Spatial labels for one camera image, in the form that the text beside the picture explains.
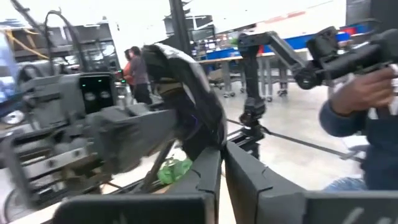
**screen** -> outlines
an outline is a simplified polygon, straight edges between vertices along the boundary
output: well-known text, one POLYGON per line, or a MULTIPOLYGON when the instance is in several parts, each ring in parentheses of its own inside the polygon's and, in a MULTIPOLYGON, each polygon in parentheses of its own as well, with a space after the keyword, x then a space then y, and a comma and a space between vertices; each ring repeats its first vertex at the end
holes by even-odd
POLYGON ((18 66, 4 33, 0 32, 0 116, 3 117, 15 110, 16 83, 18 66))
POLYGON ((93 75, 80 78, 80 90, 83 95, 86 114, 99 112, 103 108, 114 106, 112 96, 112 78, 108 75, 93 75))

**pole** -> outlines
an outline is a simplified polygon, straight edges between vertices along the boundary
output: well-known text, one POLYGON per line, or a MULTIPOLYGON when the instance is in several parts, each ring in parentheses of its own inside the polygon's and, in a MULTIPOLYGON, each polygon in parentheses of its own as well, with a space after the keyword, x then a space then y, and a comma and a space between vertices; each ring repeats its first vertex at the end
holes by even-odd
POLYGON ((188 36, 187 25, 185 22, 185 13, 181 0, 169 0, 170 9, 172 11, 172 24, 174 35, 179 43, 179 50, 191 56, 191 46, 188 36))

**wheel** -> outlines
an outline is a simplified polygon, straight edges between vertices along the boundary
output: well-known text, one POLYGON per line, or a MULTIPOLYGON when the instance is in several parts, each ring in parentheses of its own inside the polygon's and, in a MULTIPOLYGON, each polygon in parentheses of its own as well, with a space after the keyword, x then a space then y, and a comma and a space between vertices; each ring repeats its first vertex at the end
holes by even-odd
POLYGON ((10 125, 15 125, 21 123, 25 118, 25 115, 17 110, 14 112, 9 113, 5 117, 1 118, 3 123, 10 124, 10 125))
POLYGON ((3 212, 6 223, 10 223, 34 213, 35 210, 28 208, 23 202, 22 196, 14 189, 7 195, 3 212))

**blue sleeve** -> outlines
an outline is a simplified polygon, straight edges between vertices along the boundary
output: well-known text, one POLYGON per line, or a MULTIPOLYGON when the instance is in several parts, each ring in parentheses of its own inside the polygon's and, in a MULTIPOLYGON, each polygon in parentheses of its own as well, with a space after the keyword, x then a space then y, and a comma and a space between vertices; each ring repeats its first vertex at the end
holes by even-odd
POLYGON ((332 110, 329 100, 322 106, 319 114, 322 128, 334 137, 347 137, 362 131, 366 118, 367 111, 353 113, 347 117, 340 116, 332 110))

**jeans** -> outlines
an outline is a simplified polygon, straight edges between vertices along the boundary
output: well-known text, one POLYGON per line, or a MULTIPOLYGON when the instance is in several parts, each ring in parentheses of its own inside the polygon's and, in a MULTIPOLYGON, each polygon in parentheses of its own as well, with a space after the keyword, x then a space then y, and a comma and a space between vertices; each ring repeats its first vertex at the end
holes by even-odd
POLYGON ((344 177, 333 181, 327 186, 324 191, 327 192, 338 192, 338 191, 357 191, 367 190, 366 184, 363 179, 344 177))

